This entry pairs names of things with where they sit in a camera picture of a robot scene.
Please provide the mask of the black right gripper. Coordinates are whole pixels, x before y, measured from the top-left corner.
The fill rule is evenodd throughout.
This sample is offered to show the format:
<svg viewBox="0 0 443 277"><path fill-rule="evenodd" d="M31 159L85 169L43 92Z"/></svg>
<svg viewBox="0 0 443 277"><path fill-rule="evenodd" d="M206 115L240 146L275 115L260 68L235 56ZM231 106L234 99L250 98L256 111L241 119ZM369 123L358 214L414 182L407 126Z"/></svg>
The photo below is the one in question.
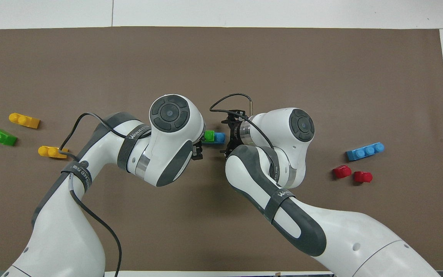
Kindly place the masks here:
<svg viewBox="0 0 443 277"><path fill-rule="evenodd" d="M227 118L221 123L227 124L230 128L230 137L226 149L222 150L221 153L224 156L229 156L236 147L241 145L240 126L245 119L245 111L226 111L225 113L227 113Z"/></svg>

